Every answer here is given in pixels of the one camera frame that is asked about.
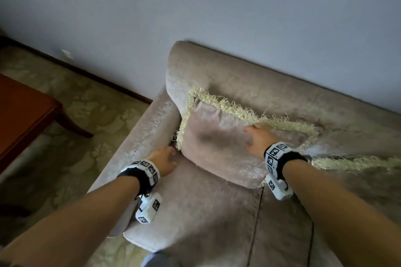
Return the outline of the person's right forearm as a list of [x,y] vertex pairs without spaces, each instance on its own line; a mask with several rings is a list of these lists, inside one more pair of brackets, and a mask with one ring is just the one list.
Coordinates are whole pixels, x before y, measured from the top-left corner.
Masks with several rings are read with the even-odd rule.
[[401,267],[401,228],[303,160],[285,164],[293,188],[344,267]]

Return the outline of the person's left forearm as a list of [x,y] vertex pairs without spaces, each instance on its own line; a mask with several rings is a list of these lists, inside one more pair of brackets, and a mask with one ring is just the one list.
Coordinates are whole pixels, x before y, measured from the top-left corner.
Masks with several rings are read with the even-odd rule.
[[0,251],[0,267],[83,267],[138,194],[122,176],[51,213]]

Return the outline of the beige velvet sofa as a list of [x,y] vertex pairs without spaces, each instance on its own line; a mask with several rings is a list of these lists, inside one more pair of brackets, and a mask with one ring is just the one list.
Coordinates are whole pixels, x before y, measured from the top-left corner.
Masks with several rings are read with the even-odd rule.
[[[259,114],[289,116],[322,128],[310,157],[401,158],[401,113],[324,89],[237,57],[177,41],[166,86],[108,162],[89,192],[136,159],[169,145],[193,86]],[[269,188],[248,189],[207,172],[178,153],[178,168],[156,191],[160,213],[139,224],[128,206],[110,237],[123,234],[151,252],[164,250],[182,267],[343,267],[296,199],[278,201]]]

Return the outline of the beige cushion with cream fringe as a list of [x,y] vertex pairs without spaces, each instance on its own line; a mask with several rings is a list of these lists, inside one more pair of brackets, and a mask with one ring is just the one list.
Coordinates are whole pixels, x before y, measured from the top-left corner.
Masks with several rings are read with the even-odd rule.
[[258,116],[222,96],[201,87],[188,93],[185,111],[176,134],[176,147],[198,167],[248,189],[263,186],[268,170],[264,159],[246,149],[251,137],[243,128],[255,123],[271,129],[280,141],[303,151],[315,143],[322,128],[287,116]]
[[401,223],[401,158],[332,155],[309,159],[315,168]]

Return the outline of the person's left hand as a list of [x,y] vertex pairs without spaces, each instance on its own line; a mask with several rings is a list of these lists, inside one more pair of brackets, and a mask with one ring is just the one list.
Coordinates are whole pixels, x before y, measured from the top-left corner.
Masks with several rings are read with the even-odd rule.
[[146,159],[156,166],[161,177],[166,177],[177,168],[175,161],[165,158],[165,147],[153,151]]

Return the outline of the reddish wooden table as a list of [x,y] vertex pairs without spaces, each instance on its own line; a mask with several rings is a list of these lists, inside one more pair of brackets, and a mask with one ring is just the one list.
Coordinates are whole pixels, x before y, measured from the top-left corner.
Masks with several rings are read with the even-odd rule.
[[0,174],[53,122],[85,138],[54,97],[0,73]]

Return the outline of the person's blue clothing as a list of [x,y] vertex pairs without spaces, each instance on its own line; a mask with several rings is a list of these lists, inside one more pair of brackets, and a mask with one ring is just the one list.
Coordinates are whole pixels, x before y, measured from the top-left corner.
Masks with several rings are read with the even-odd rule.
[[171,257],[163,252],[150,253],[142,261],[140,267],[174,267]]

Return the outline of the dark wooden baseboard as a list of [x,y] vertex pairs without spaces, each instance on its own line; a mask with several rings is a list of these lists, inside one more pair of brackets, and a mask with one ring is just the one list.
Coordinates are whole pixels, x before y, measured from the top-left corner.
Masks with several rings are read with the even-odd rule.
[[133,98],[135,98],[135,99],[137,99],[137,100],[139,100],[141,102],[147,103],[149,105],[153,102],[153,100],[150,99],[150,98],[142,96],[142,95],[140,95],[138,93],[135,93],[135,92],[133,92],[131,90],[128,90],[128,89],[126,89],[126,88],[124,88],[122,86],[119,86],[119,85],[117,85],[117,84],[115,84],[113,82],[110,82],[110,81],[108,81],[108,80],[106,80],[104,78],[98,77],[98,76],[96,76],[96,75],[94,75],[94,74],[92,74],[90,72],[87,72],[87,71],[85,71],[85,70],[83,70],[81,68],[78,68],[78,67],[73,66],[73,65],[71,65],[71,64],[69,64],[67,62],[61,61],[61,60],[59,60],[59,59],[57,59],[55,57],[52,57],[52,56],[50,56],[48,54],[40,52],[40,51],[38,51],[38,50],[36,50],[36,49],[34,49],[32,47],[29,47],[29,46],[24,45],[24,44],[12,39],[12,38],[7,37],[6,35],[0,35],[0,49],[5,47],[5,46],[8,46],[8,45],[15,46],[15,47],[18,47],[20,49],[24,49],[24,50],[26,50],[26,51],[28,51],[30,53],[35,54],[36,56],[42,57],[42,58],[44,58],[44,59],[46,59],[48,61],[51,61],[51,62],[53,62],[53,63],[55,63],[55,64],[57,64],[57,65],[59,65],[59,66],[61,66],[63,68],[66,68],[66,69],[68,69],[68,70],[70,70],[72,72],[75,72],[75,73],[77,73],[77,74],[79,74],[79,75],[81,75],[83,77],[89,78],[89,79],[91,79],[91,80],[93,80],[95,82],[98,82],[98,83],[102,84],[102,85],[110,87],[110,88],[112,88],[112,89],[114,89],[114,90],[116,90],[116,91],[118,91],[120,93],[126,94],[129,97],[133,97]]

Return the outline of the person's right hand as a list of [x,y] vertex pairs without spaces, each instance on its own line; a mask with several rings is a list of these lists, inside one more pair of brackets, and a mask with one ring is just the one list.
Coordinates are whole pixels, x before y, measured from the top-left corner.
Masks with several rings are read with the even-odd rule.
[[264,152],[272,144],[280,142],[280,140],[270,131],[270,128],[265,126],[267,129],[266,136],[251,136],[251,142],[246,143],[246,148],[252,155],[263,158]]

